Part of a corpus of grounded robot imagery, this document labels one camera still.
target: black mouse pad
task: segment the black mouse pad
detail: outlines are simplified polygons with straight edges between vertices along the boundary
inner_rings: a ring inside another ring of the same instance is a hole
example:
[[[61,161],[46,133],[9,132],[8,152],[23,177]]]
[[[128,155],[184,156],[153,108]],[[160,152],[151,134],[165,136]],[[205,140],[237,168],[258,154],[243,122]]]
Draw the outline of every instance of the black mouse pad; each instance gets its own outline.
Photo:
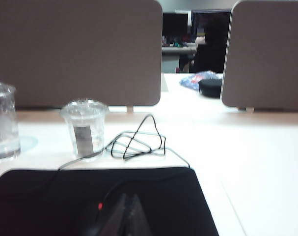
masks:
[[[137,194],[154,236],[218,235],[195,172],[159,168],[9,171],[0,178],[0,236],[83,235],[99,203],[123,193]]]

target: label on cup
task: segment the label on cup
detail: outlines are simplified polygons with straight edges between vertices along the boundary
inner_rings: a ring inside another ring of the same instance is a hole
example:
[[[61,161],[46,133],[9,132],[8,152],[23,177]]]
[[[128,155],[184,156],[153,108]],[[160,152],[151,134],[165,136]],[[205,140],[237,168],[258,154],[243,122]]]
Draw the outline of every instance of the label on cup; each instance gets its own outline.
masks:
[[[78,156],[86,156],[93,153],[93,143],[90,126],[74,127]]]

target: glass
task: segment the glass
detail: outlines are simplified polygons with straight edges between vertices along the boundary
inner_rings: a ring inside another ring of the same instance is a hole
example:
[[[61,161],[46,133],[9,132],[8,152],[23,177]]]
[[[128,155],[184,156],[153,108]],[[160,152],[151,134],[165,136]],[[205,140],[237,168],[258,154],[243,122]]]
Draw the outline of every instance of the glass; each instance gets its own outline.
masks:
[[[61,109],[60,115],[66,120],[77,157],[103,150],[107,112],[107,105],[88,98],[70,102]]]
[[[15,87],[0,82],[0,159],[20,153]]]

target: black chair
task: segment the black chair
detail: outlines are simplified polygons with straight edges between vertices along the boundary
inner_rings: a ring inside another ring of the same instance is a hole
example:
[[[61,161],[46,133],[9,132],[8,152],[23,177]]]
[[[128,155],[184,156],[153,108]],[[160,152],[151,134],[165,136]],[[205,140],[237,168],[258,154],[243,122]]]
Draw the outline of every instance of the black chair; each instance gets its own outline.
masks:
[[[225,54],[226,44],[199,44],[190,72],[211,70],[216,73],[223,73]]]

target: monitor screen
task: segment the monitor screen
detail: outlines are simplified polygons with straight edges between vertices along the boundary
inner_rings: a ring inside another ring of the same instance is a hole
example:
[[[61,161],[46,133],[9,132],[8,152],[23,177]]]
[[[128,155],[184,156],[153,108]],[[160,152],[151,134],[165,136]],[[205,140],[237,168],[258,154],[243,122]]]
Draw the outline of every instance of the monitor screen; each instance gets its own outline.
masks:
[[[231,18],[230,9],[220,10],[193,10],[191,36],[205,36],[205,26],[215,16],[219,15],[226,22],[226,36],[228,35],[229,22]]]
[[[163,36],[185,36],[187,31],[187,13],[163,13]]]

